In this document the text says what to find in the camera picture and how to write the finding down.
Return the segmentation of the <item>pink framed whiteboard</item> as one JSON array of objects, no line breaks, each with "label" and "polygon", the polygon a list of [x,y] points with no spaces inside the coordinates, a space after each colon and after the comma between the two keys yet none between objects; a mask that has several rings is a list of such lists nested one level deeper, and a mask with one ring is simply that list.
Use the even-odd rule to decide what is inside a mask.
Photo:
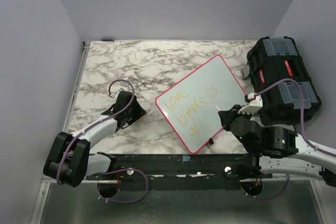
[{"label": "pink framed whiteboard", "polygon": [[215,105],[227,111],[245,104],[245,94],[224,58],[215,55],[156,97],[155,104],[195,154],[222,129]]}]

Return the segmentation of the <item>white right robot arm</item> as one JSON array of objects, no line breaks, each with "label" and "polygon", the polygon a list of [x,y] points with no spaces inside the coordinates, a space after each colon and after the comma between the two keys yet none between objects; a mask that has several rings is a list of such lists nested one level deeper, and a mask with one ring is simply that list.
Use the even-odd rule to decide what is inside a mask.
[{"label": "white right robot arm", "polygon": [[302,134],[281,126],[263,127],[242,114],[240,105],[218,110],[222,128],[246,150],[243,161],[226,169],[229,178],[250,179],[273,174],[299,175],[335,187],[335,150],[318,146]]}]

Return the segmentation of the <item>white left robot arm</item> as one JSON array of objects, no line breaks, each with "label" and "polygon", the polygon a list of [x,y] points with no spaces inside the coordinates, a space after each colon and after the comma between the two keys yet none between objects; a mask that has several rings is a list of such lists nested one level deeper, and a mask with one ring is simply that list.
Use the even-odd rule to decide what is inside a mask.
[{"label": "white left robot arm", "polygon": [[56,135],[43,174],[71,187],[77,187],[85,177],[94,174],[112,179],[117,171],[112,163],[112,155],[90,153],[90,150],[107,136],[130,126],[145,114],[136,95],[121,91],[115,104],[101,113],[87,128]]}]

